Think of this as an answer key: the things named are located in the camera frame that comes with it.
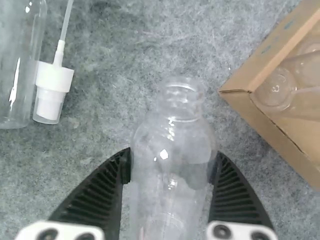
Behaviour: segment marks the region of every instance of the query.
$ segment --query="clear plastic bottle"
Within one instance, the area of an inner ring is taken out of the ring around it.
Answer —
[[[250,97],[271,116],[320,121],[319,66],[320,51],[286,59]]]
[[[5,0],[0,7],[0,129],[25,127],[35,88],[46,0]]]
[[[187,77],[166,81],[156,109],[134,133],[131,240],[192,240],[217,154],[202,117],[204,91]]]

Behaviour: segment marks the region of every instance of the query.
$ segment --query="cardboard flap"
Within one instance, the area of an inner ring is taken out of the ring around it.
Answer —
[[[320,168],[320,122],[296,118],[276,118],[274,122]]]
[[[319,19],[320,0],[303,0],[221,87],[220,92],[254,92]]]
[[[250,96],[246,92],[221,92],[221,96],[235,109],[242,118],[244,118],[257,132],[260,134],[286,161],[293,169],[303,176],[311,186],[320,189],[320,167],[315,164],[301,150],[297,142],[290,139],[288,134],[281,130],[276,123],[268,118],[260,111],[251,101]],[[317,141],[319,137],[312,138],[310,141]]]

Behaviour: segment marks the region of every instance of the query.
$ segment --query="bottle mouth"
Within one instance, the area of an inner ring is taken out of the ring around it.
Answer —
[[[172,77],[161,89],[160,110],[174,122],[193,122],[202,114],[204,88],[189,77]]]
[[[290,106],[296,89],[294,76],[287,69],[278,67],[250,97],[262,111],[281,112]]]

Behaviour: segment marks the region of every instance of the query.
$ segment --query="screw hole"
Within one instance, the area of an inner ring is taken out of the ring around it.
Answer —
[[[230,229],[225,225],[217,225],[213,229],[213,235],[216,238],[227,240],[231,237]]]
[[[50,228],[40,233],[37,240],[55,240],[57,235],[58,231],[54,228]]]
[[[262,232],[254,232],[251,235],[252,240],[270,240],[267,235]]]
[[[91,233],[85,233],[76,238],[76,240],[95,240],[95,236]]]

